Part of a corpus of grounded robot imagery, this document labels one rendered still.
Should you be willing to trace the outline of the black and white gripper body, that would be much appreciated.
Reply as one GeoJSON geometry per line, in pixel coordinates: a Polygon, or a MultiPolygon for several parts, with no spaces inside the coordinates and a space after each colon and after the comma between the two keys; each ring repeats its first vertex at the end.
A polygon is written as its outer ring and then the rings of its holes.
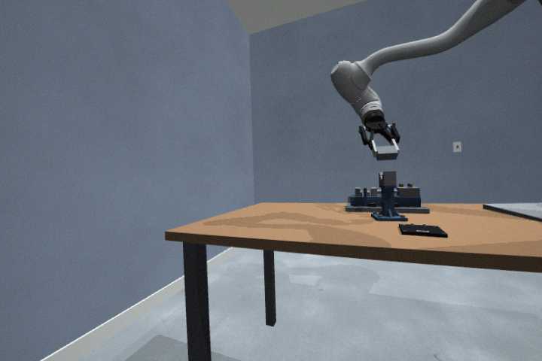
{"type": "Polygon", "coordinates": [[[376,133],[382,133],[382,127],[379,125],[379,122],[382,122],[384,124],[385,127],[388,126],[388,124],[385,122],[385,118],[383,117],[383,115],[379,112],[372,112],[370,114],[368,114],[365,119],[364,119],[364,125],[366,128],[366,131],[368,132],[371,132],[371,127],[372,127],[372,123],[375,123],[375,131],[374,131],[374,134],[376,133]]]}

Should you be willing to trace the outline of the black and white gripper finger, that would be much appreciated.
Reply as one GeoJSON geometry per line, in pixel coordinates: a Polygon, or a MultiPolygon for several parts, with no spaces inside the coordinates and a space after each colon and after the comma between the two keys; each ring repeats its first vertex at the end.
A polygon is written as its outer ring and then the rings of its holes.
{"type": "Polygon", "coordinates": [[[379,125],[382,127],[382,133],[380,133],[380,135],[383,135],[391,145],[395,145],[399,153],[397,143],[399,143],[400,135],[395,127],[396,124],[392,123],[392,125],[388,125],[387,127],[385,127],[382,122],[379,122],[379,125]],[[387,128],[389,128],[389,131],[391,131],[391,133],[387,130],[387,128]]]}
{"type": "Polygon", "coordinates": [[[363,126],[359,126],[359,133],[361,134],[363,144],[364,144],[364,145],[369,144],[369,148],[370,148],[370,149],[372,150],[372,152],[373,152],[373,157],[376,157],[377,149],[376,149],[375,142],[374,142],[374,140],[373,140],[374,129],[375,129],[375,123],[372,123],[371,132],[370,132],[370,140],[367,139],[367,135],[366,135],[366,132],[365,132],[366,129],[368,129],[368,128],[363,127],[363,126]]]}

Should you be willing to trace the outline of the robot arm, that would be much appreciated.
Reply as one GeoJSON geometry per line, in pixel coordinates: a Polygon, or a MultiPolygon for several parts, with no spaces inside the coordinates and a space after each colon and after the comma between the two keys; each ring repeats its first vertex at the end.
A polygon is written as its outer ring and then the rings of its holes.
{"type": "Polygon", "coordinates": [[[526,0],[477,0],[449,30],[433,38],[379,50],[360,62],[338,62],[330,76],[336,91],[364,124],[372,112],[385,116],[378,95],[368,86],[373,72],[387,62],[430,56],[449,50],[513,11],[526,0]]]}

